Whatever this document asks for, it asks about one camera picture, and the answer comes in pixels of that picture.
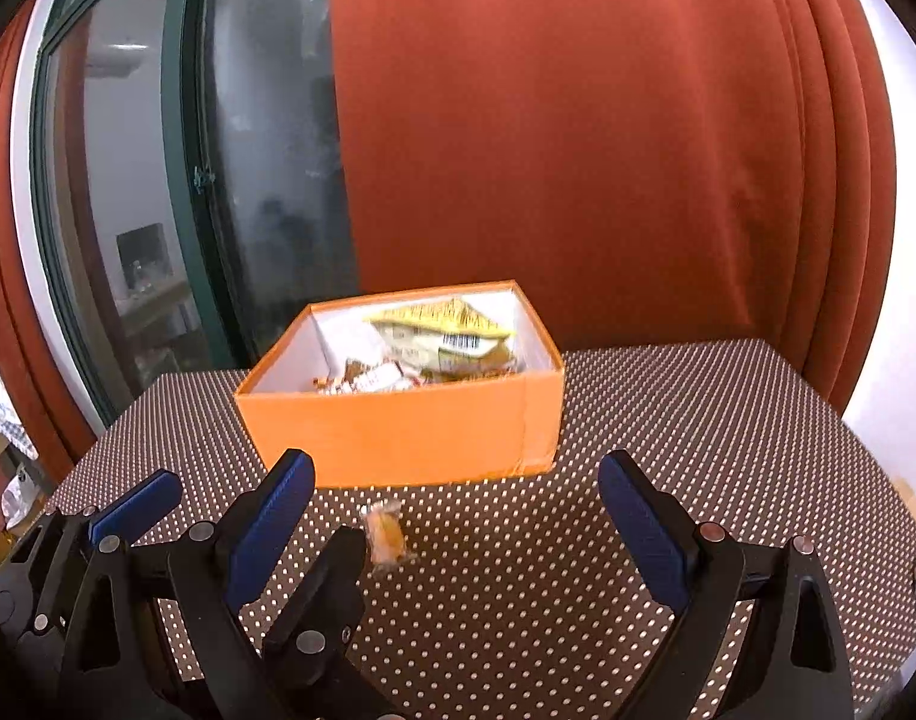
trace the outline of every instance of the door hinge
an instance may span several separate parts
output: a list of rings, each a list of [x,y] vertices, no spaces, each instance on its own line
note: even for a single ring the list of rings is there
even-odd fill
[[[204,194],[205,187],[211,186],[217,178],[213,172],[211,172],[209,167],[204,167],[203,169],[198,165],[195,165],[195,191],[197,194]]]

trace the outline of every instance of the snack bag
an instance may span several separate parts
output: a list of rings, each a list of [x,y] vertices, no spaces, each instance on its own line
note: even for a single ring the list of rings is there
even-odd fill
[[[392,359],[415,370],[461,379],[511,371],[513,330],[502,327],[461,298],[387,309],[368,321]]]

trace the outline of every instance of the barcode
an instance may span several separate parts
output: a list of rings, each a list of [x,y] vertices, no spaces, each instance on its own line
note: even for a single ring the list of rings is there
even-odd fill
[[[457,349],[477,349],[480,346],[480,338],[478,336],[445,334],[445,344],[454,346]]]

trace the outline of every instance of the candy wrapper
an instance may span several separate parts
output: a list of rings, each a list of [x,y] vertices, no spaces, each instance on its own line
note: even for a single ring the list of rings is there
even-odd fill
[[[387,343],[389,357],[431,381],[456,381],[514,371],[514,331],[461,298],[399,306],[368,321]]]
[[[378,574],[386,574],[402,563],[416,560],[408,551],[401,530],[401,501],[378,501],[361,507],[361,519],[371,545],[371,566]]]
[[[315,379],[314,385],[322,395],[340,395],[411,389],[416,381],[405,376],[397,362],[365,365],[358,360],[348,360],[340,379]]]

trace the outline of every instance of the plastic bag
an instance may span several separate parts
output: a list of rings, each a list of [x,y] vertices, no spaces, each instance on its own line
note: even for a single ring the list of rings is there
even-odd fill
[[[5,491],[1,493],[1,514],[5,516],[5,528],[10,530],[28,516],[38,493],[38,485],[29,477],[24,464],[21,464],[18,473],[14,474],[13,480],[8,482]]]

